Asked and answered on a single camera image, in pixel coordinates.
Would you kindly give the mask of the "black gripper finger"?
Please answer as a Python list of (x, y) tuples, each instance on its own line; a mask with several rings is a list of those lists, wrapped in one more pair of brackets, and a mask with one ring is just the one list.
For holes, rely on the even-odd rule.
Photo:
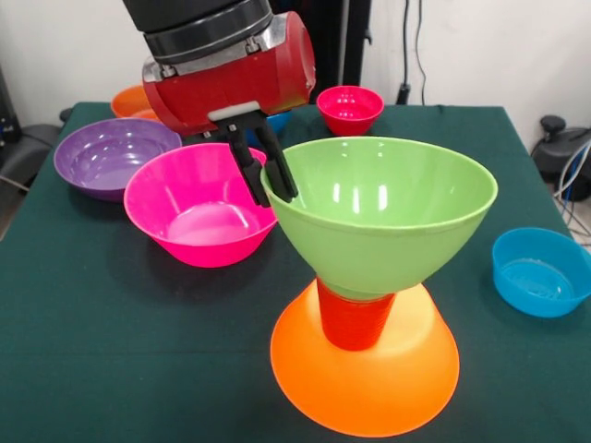
[(268, 208), (270, 203), (259, 178), (262, 164), (252, 155), (247, 144), (247, 124), (247, 118), (225, 118), (216, 122), (220, 133), (229, 143), (235, 163), (254, 202)]
[(297, 196), (297, 187), (279, 140), (264, 113), (254, 113), (253, 122), (255, 135), (267, 155), (265, 170), (270, 187), (278, 198), (291, 202)]

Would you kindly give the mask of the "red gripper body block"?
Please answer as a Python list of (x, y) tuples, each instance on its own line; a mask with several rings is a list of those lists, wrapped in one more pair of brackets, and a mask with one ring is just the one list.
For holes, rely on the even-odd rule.
[(148, 58), (142, 86), (151, 109), (176, 133), (195, 135), (251, 111), (280, 114), (308, 103), (316, 84), (311, 39), (297, 13), (217, 54), (165, 66)]

